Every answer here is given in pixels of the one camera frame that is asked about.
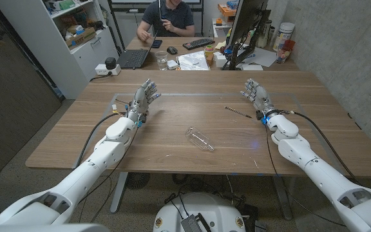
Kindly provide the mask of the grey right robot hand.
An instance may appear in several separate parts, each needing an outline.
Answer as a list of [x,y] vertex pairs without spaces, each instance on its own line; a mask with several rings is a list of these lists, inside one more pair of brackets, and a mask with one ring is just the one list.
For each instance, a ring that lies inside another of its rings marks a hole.
[[274,107],[269,94],[261,84],[252,79],[247,79],[245,89],[245,92],[241,91],[240,93],[252,102],[258,120],[261,118],[270,119],[279,114],[280,111]]

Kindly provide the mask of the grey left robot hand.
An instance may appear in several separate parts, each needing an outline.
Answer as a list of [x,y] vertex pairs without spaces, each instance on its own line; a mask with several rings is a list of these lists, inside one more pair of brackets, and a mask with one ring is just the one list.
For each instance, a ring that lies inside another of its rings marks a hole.
[[149,105],[159,97],[160,94],[157,93],[157,85],[148,79],[136,90],[128,107],[128,115],[126,117],[133,122],[139,121],[141,116],[147,112]]

